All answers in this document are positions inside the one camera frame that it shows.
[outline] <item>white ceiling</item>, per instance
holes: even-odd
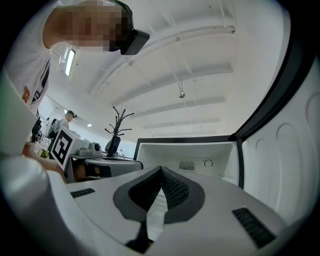
[[[71,46],[57,44],[48,96],[101,132],[115,122],[112,106],[134,112],[121,125],[122,129],[132,128],[124,136],[132,142],[143,137],[222,135],[227,133],[226,124],[235,132],[262,100],[279,61],[283,39],[272,38],[275,30],[270,28],[276,27],[281,35],[279,6],[247,0],[123,2],[133,11],[135,28],[150,33],[141,52],[122,56],[119,52],[75,49],[68,77],[66,63],[59,64],[59,57]],[[264,17],[274,10],[278,12],[276,18],[267,22],[274,24],[264,24]],[[253,45],[259,38],[267,40],[265,45]],[[259,68],[264,55],[269,59],[268,66]],[[259,72],[264,77],[257,83]],[[254,75],[256,80],[248,79]],[[185,98],[179,98],[180,81]],[[250,96],[251,88],[257,87]],[[243,108],[233,105],[238,90],[246,92]],[[253,103],[248,106],[250,97]],[[234,108],[238,111],[237,123],[229,125]]]

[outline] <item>ceiling light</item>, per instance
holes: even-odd
[[[74,60],[75,54],[76,54],[76,52],[74,50],[69,51],[69,56],[68,56],[68,60],[66,62],[66,67],[65,67],[65,74],[67,76],[70,75],[71,65]]]

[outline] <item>white wall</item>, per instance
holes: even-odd
[[[320,191],[320,61],[290,102],[243,144],[244,190],[292,224]]]
[[[39,114],[44,117],[50,117],[50,121],[53,119],[62,119],[65,115],[65,109],[58,105],[55,101],[47,96],[44,96],[40,106]],[[73,120],[69,123],[69,129],[86,138],[88,141],[99,143],[102,150],[105,150],[107,143],[110,141],[111,137],[101,134],[94,130],[94,127],[87,127],[87,122],[82,123],[80,121]],[[135,154],[136,144],[130,141],[122,140],[118,147],[118,153],[125,155],[126,157],[133,158]]]
[[[237,56],[218,135],[234,133],[261,103],[281,66],[290,34],[290,17],[276,1],[233,2]]]

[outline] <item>white panel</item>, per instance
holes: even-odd
[[[136,112],[135,106],[129,106],[133,111]],[[221,112],[225,107],[225,103],[215,103],[201,106],[188,107],[175,109],[171,111],[164,111],[159,113],[154,113],[150,115],[137,118],[137,120],[145,120],[144,124],[161,124],[169,122],[182,122],[185,120],[199,120],[199,119],[209,119],[220,117]]]
[[[164,0],[159,1],[164,10],[170,11],[175,22],[185,21],[186,19],[194,19],[196,17],[221,15],[219,4],[216,0],[180,1]]]
[[[117,76],[114,76],[114,78],[108,82],[112,90],[115,90],[119,95],[122,96],[126,95],[135,88],[147,85],[143,76],[135,68],[135,65],[125,65],[121,72],[119,72]]]
[[[319,194],[320,63],[290,102],[243,144],[244,190],[292,224]]]
[[[176,74],[185,74],[188,72],[188,66],[185,61],[186,53],[180,43],[168,45],[167,47],[164,47],[164,51]]]
[[[202,77],[195,78],[195,82],[192,79],[182,81],[183,91],[185,92],[185,98],[179,98],[180,90],[176,80],[172,76],[172,84],[169,84],[158,89],[153,89],[149,92],[140,91],[141,95],[128,100],[125,104],[134,106],[141,110],[150,110],[157,107],[177,104],[184,101],[200,100],[209,97],[227,96],[231,87],[232,73],[224,74],[211,74]],[[123,96],[128,95],[129,90],[126,91]]]
[[[174,76],[166,53],[161,48],[139,59],[135,65],[150,83],[159,81],[168,74]]]
[[[183,41],[184,52],[193,71],[206,67],[229,64],[236,56],[235,37],[216,34],[206,38]]]
[[[239,185],[239,156],[236,143],[233,143],[230,154],[224,154],[220,159],[220,169],[224,170],[220,174],[223,181]]]
[[[146,214],[148,238],[152,241],[158,239],[164,227],[165,213],[168,211],[165,193],[160,189],[153,204]]]

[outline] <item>black frame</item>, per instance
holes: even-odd
[[[138,138],[135,146],[133,160],[137,160],[140,143],[212,143],[212,142],[235,142],[230,135],[208,137],[180,137],[180,138]]]

